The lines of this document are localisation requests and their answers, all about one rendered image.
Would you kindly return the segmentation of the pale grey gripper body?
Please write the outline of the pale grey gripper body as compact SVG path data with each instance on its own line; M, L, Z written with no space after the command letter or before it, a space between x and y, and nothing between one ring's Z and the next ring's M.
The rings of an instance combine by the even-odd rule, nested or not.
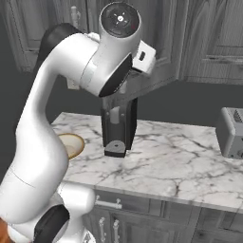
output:
M125 94L126 93L126 89L127 89L127 79L124 80L124 82L122 83L120 89L119 89L119 93L120 94Z

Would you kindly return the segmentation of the tan bowl with white inside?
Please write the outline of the tan bowl with white inside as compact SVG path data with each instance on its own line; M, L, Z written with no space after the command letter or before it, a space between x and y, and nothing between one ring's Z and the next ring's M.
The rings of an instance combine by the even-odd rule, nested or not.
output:
M69 159L79 156L84 150L84 139L76 134L64 133L59 135L65 146Z

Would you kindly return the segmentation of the grey toaster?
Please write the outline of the grey toaster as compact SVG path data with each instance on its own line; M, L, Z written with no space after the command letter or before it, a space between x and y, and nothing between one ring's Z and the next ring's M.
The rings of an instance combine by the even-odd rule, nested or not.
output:
M215 133L223 157L243 159L243 108L222 107Z

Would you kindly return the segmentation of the grey drawer front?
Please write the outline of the grey drawer front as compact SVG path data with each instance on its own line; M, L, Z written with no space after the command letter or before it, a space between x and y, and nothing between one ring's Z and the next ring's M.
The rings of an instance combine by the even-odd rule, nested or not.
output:
M243 214L169 201L160 203L159 217L179 229L229 230L243 233Z
M95 191L96 196L99 195L100 200L115 202L117 198L121 200L122 210L133 213L140 213L152 216L163 216L166 204L158 199L151 199L141 196L130 196L120 193Z

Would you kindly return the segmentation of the grey base cupboard door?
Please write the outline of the grey base cupboard door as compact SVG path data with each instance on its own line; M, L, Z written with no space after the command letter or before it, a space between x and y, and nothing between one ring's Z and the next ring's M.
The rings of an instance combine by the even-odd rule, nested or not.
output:
M93 234L96 243L101 242L99 220L101 217L105 218L104 231L106 233L105 243L111 243L110 220L109 212L101 207L95 207L90 213L84 216L84 225Z
M243 243L243 233L196 230L191 243Z
M113 227L115 219L120 221L120 243L191 243L189 228L179 229L162 219L152 216L117 213L110 214Z

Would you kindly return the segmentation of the grey wall cupboard door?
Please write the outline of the grey wall cupboard door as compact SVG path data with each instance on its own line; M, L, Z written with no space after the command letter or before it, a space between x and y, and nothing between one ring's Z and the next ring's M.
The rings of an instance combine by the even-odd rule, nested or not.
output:
M182 50L190 0L139 0L144 41L156 50L150 81L174 81Z
M48 28L60 23L73 25L72 6L81 14L78 29L88 32L87 0L0 0L0 14L19 71L30 72L34 68Z
M243 85L243 0L190 0L179 78Z

